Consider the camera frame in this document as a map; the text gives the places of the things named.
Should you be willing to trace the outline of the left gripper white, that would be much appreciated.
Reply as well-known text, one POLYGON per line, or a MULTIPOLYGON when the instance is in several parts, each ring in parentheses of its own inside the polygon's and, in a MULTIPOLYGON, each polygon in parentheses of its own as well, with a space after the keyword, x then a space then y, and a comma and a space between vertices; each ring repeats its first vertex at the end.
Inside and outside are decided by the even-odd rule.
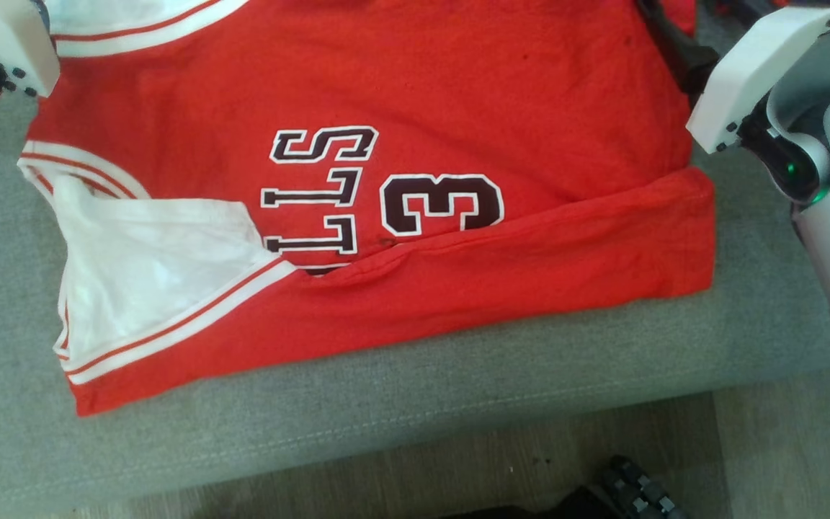
POLYGON ((0 65, 21 91, 49 97, 60 76, 44 1, 0 1, 0 65))

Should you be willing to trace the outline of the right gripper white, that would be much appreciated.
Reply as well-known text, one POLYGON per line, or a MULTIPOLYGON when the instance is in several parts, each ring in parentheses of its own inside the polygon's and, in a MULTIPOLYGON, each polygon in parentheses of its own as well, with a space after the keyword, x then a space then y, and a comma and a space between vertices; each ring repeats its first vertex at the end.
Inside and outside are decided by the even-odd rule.
MULTIPOLYGON (((683 48, 681 30, 661 1, 635 1, 662 53, 683 48)), ((714 65, 687 129, 709 154, 736 143, 742 119, 830 34, 830 3, 788 4, 765 14, 714 65)))

